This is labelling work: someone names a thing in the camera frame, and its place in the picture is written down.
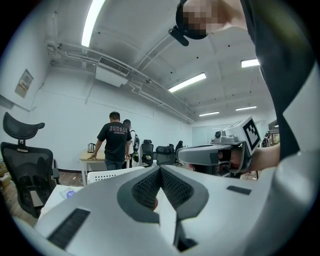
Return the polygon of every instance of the man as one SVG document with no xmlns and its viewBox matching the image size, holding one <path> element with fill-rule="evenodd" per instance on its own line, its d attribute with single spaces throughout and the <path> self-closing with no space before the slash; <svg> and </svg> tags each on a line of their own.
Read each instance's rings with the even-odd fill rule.
<svg viewBox="0 0 320 256">
<path fill-rule="evenodd" d="M 270 147 L 270 131 L 268 131 L 265 135 L 263 140 L 260 142 L 260 148 L 267 148 Z"/>
<path fill-rule="evenodd" d="M 125 162 L 125 157 L 130 157 L 129 147 L 132 138 L 129 130 L 120 122 L 118 112 L 111 112 L 109 118 L 110 123 L 105 124 L 97 136 L 98 141 L 91 158 L 95 159 L 97 157 L 102 142 L 106 140 L 104 162 L 106 169 L 113 171 L 120 170 Z"/>
<path fill-rule="evenodd" d="M 123 121 L 123 125 L 125 128 L 127 128 L 130 131 L 131 140 L 130 140 L 130 147 L 129 147 L 129 155 L 130 155 L 130 165 L 129 167 L 132 168 L 132 157 L 134 156 L 134 143 L 136 138 L 136 132 L 131 127 L 131 121 L 129 119 L 126 119 Z M 122 169 L 126 169 L 127 165 L 126 163 L 123 163 Z"/>
<path fill-rule="evenodd" d="M 275 167 L 300 149 L 283 113 L 304 85 L 315 56 L 306 29 L 294 12 L 279 0 L 188 0 L 183 6 L 183 25 L 195 34 L 209 34 L 239 27 L 248 31 L 255 45 L 260 73 L 271 94 L 281 134 L 280 144 L 257 148 L 249 171 Z M 239 166 L 238 150 L 219 153 L 221 160 Z"/>
</svg>

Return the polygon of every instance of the white chair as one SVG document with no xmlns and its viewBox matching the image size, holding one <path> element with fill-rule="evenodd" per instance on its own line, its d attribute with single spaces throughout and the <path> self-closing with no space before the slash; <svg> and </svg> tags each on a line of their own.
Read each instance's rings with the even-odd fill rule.
<svg viewBox="0 0 320 256">
<path fill-rule="evenodd" d="M 88 185 L 97 181 L 113 178 L 115 176 L 126 174 L 135 170 L 144 169 L 142 166 L 132 167 L 121 170 L 103 170 L 103 171 L 90 171 L 87 177 Z"/>
</svg>

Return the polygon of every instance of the fluorescent ceiling light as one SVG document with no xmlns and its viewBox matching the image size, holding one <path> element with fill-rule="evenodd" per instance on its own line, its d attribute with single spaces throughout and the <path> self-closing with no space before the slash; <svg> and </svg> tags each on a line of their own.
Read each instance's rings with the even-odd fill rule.
<svg viewBox="0 0 320 256">
<path fill-rule="evenodd" d="M 242 108 L 237 108 L 235 111 L 250 110 L 250 109 L 255 109 L 256 107 L 257 106 L 242 107 Z"/>
<path fill-rule="evenodd" d="M 209 116 L 209 115 L 214 115 L 214 114 L 219 114 L 220 112 L 212 112 L 212 113 L 206 113 L 206 114 L 200 114 L 199 117 L 204 117 L 204 116 Z"/>
<path fill-rule="evenodd" d="M 106 0 L 93 0 L 90 6 L 88 15 L 85 20 L 85 25 L 82 34 L 81 44 L 89 47 L 92 31 L 94 30 L 96 20 Z"/>
<path fill-rule="evenodd" d="M 252 67 L 252 66 L 259 66 L 260 63 L 258 59 L 247 59 L 247 60 L 241 60 L 241 67 L 242 68 L 247 68 L 247 67 Z"/>
<path fill-rule="evenodd" d="M 173 92 L 175 92 L 177 90 L 180 90 L 183 87 L 186 87 L 186 86 L 189 86 L 191 84 L 194 84 L 195 82 L 198 82 L 198 81 L 203 80 L 205 78 L 207 78 L 205 73 L 198 74 L 197 76 L 192 77 L 192 78 L 188 79 L 187 81 L 179 83 L 178 85 L 170 88 L 169 91 L 173 93 Z"/>
</svg>

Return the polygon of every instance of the cable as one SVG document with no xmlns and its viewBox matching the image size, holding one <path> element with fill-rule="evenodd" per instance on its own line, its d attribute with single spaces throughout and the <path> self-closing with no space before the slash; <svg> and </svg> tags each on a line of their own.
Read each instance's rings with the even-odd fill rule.
<svg viewBox="0 0 320 256">
<path fill-rule="evenodd" d="M 61 184 L 62 186 L 82 187 L 82 186 L 80 186 L 80 185 L 69 185 L 69 183 L 68 183 L 68 182 L 66 182 L 66 181 L 62 181 L 60 184 Z"/>
</svg>

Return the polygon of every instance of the electric kettle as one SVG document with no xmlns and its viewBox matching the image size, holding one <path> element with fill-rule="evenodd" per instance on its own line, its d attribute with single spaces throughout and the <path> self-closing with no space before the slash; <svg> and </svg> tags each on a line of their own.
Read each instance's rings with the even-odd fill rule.
<svg viewBox="0 0 320 256">
<path fill-rule="evenodd" d="M 96 147 L 96 144 L 89 143 L 89 144 L 88 144 L 88 150 L 87 150 L 87 152 L 88 152 L 88 153 L 93 153 L 93 152 L 95 152 L 95 147 Z"/>
</svg>

